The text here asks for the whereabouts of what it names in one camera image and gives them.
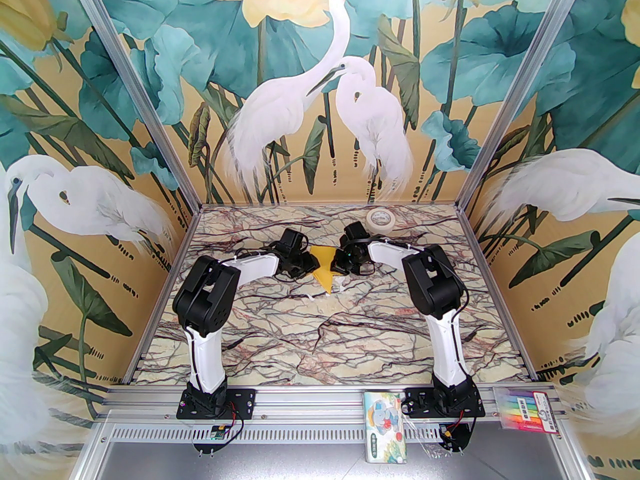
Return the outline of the yellow square paper sheet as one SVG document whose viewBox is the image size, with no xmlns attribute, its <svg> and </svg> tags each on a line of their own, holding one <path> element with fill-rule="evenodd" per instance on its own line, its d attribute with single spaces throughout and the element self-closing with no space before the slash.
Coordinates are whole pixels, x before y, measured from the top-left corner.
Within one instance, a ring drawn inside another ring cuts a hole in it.
<svg viewBox="0 0 640 480">
<path fill-rule="evenodd" d="M 320 263 L 320 271 L 318 271 L 316 275 L 313 275 L 313 277 L 327 294 L 331 294 L 333 278 L 336 276 L 332 268 L 336 248 L 332 246 L 311 245 L 310 253 L 315 256 Z"/>
</svg>

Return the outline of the masking tape roll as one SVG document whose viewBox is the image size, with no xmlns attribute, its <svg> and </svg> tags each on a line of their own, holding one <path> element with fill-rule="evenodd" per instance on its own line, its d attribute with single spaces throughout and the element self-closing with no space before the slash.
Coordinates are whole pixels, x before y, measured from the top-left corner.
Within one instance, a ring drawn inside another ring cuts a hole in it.
<svg viewBox="0 0 640 480">
<path fill-rule="evenodd" d="M 366 214 L 366 227 L 372 234 L 389 235 L 395 225 L 396 217 L 387 208 L 375 206 Z"/>
</svg>

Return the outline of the perforated metal strip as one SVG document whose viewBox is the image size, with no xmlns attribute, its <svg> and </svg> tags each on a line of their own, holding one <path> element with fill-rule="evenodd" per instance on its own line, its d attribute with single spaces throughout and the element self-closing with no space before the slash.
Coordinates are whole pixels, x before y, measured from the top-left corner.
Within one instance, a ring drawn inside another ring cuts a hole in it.
<svg viewBox="0 0 640 480">
<path fill-rule="evenodd" d="M 153 444 L 206 444 L 220 445 L 229 436 L 240 432 L 238 444 L 364 444 L 365 425 L 246 422 L 236 423 L 228 431 L 227 439 L 210 439 L 211 428 L 221 423 L 115 423 L 101 438 L 102 442 Z"/>
</svg>

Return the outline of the cartoon print tissue pack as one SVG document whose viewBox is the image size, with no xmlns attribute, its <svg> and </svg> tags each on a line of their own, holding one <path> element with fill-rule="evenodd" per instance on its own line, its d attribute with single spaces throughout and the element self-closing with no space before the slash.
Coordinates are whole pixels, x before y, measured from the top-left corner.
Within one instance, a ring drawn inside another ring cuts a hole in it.
<svg viewBox="0 0 640 480">
<path fill-rule="evenodd" d="M 369 464 L 405 464 L 402 400 L 388 391 L 363 393 L 365 460 Z"/>
</svg>

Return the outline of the clear plastic bag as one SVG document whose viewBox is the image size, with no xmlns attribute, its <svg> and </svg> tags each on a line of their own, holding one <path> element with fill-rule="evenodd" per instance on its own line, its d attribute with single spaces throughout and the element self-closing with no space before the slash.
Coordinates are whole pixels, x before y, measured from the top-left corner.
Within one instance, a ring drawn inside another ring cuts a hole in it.
<svg viewBox="0 0 640 480">
<path fill-rule="evenodd" d="M 409 444 L 418 445 L 428 458 L 439 459 L 447 456 L 441 446 L 441 425 L 424 419 L 413 420 L 403 416 L 404 436 Z"/>
</svg>

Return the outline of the pack of coloured markers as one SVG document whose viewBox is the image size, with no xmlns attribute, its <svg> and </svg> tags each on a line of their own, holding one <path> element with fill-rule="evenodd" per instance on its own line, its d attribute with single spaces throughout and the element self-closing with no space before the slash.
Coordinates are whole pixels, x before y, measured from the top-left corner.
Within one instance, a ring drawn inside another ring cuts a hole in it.
<svg viewBox="0 0 640 480">
<path fill-rule="evenodd" d="M 558 435 L 549 396 L 540 390 L 494 387 L 500 424 L 505 430 Z"/>
</svg>

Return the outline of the aluminium table side rail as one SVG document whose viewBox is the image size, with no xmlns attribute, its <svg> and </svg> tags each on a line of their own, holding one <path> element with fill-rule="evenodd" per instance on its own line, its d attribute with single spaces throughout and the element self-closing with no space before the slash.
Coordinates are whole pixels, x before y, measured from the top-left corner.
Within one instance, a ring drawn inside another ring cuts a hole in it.
<svg viewBox="0 0 640 480">
<path fill-rule="evenodd" d="M 131 384 L 131 382 L 134 380 L 135 372 L 138 369 L 138 364 L 146 356 L 146 353 L 155 336 L 158 324 L 165 311 L 167 302 L 169 301 L 172 294 L 176 279 L 178 279 L 178 275 L 180 274 L 182 265 L 185 262 L 186 254 L 188 253 L 189 246 L 194 238 L 204 210 L 205 207 L 201 206 L 201 208 L 199 208 L 199 210 L 195 212 L 189 226 L 187 227 L 185 236 L 180 243 L 180 246 L 178 247 L 171 269 L 169 270 L 169 274 L 167 275 L 167 278 L 163 283 L 162 289 L 158 295 L 157 301 L 154 304 L 153 311 L 151 311 L 150 317 L 144 327 L 144 331 L 141 334 L 141 338 L 139 339 L 139 342 L 135 347 L 133 357 L 130 360 L 128 367 L 126 368 L 125 374 L 120 383 L 121 386 L 128 386 Z"/>
<path fill-rule="evenodd" d="M 454 205 L 454 210 L 455 214 L 457 215 L 457 219 L 461 224 L 462 231 L 467 239 L 471 252 L 473 253 L 474 259 L 481 272 L 482 278 L 485 281 L 490 297 L 494 302 L 496 310 L 498 311 L 498 315 L 500 316 L 506 335 L 508 336 L 509 341 L 513 345 L 514 349 L 517 350 L 519 356 L 522 358 L 527 377 L 530 379 L 530 381 L 538 382 L 540 381 L 540 378 L 535 371 L 534 363 L 525 348 L 524 341 L 522 340 L 521 335 L 518 332 L 514 319 L 512 318 L 510 310 L 505 302 L 505 298 L 503 297 L 498 283 L 496 282 L 496 279 L 490 269 L 489 263 L 487 263 L 487 260 L 483 254 L 482 247 L 480 246 L 480 243 L 478 242 L 478 239 L 474 233 L 473 227 L 471 226 L 464 210 L 459 208 L 457 205 Z"/>
</svg>

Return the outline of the aluminium frame rail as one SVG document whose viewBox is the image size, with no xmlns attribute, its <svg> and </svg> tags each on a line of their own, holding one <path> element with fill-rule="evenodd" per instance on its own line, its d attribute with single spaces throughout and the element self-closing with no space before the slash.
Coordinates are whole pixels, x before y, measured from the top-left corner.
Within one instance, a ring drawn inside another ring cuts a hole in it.
<svg viewBox="0 0 640 480">
<path fill-rule="evenodd" d="M 566 406 L 550 382 L 480 382 L 478 391 L 486 411 L 486 419 L 498 413 L 494 390 L 510 388 L 546 393 L 556 419 L 567 419 Z M 362 409 L 366 391 L 388 391 L 404 395 L 404 384 L 389 385 L 263 385 L 256 386 L 253 422 L 320 422 L 323 419 L 352 422 Z M 183 385 L 133 384 L 110 387 L 98 413 L 99 419 L 109 415 L 140 415 L 162 421 L 174 419 Z"/>
</svg>

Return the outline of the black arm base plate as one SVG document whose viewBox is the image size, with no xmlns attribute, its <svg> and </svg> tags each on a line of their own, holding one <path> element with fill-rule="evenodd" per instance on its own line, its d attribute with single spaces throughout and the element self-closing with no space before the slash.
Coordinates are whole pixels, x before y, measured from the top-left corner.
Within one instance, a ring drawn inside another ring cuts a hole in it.
<svg viewBox="0 0 640 480">
<path fill-rule="evenodd" d="M 462 400 L 448 402 L 444 395 L 431 386 L 404 389 L 403 414 L 411 419 L 484 418 L 486 411 L 478 389 L 474 388 Z"/>
<path fill-rule="evenodd" d="M 178 420 L 220 420 L 253 418 L 256 391 L 249 388 L 226 388 L 221 392 L 203 393 L 191 384 L 182 392 L 178 403 Z"/>
</svg>

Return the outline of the black curved bracket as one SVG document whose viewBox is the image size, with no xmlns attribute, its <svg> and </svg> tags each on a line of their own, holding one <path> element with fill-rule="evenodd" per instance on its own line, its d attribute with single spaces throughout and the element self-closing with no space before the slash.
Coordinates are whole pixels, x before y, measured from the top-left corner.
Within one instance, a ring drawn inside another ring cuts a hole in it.
<svg viewBox="0 0 640 480">
<path fill-rule="evenodd" d="M 451 453 L 462 453 L 473 436 L 476 419 L 471 422 L 441 423 L 439 425 L 439 445 Z"/>
</svg>

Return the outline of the aluminium frame post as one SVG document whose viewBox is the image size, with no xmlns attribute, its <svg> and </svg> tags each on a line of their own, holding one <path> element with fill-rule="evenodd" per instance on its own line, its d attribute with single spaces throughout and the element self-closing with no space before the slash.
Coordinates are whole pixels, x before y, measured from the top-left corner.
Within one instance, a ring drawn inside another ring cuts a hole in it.
<svg viewBox="0 0 640 480">
<path fill-rule="evenodd" d="M 185 196 L 190 210 L 197 214 L 201 210 L 202 202 L 192 181 L 178 158 L 169 135 L 160 121 L 153 103 L 144 88 L 143 82 L 135 67 L 131 63 L 128 51 L 121 41 L 102 0 L 80 0 L 84 11 L 91 21 L 96 33 L 105 46 L 115 69 L 118 71 L 132 102 L 142 121 L 146 125 L 151 138 L 157 144 L 158 150 L 165 159 L 167 166 L 176 178 L 179 188 Z"/>
<path fill-rule="evenodd" d="M 487 133 L 482 149 L 478 153 L 470 173 L 467 175 L 455 199 L 455 210 L 458 213 L 466 210 L 475 190 L 480 185 L 483 175 L 489 168 L 494 154 L 498 150 L 503 135 L 516 117 L 518 110 L 525 104 L 525 98 L 575 1 L 550 0 L 550 4 L 544 16 L 542 16 L 540 25 L 506 93 L 505 100 Z"/>
</svg>

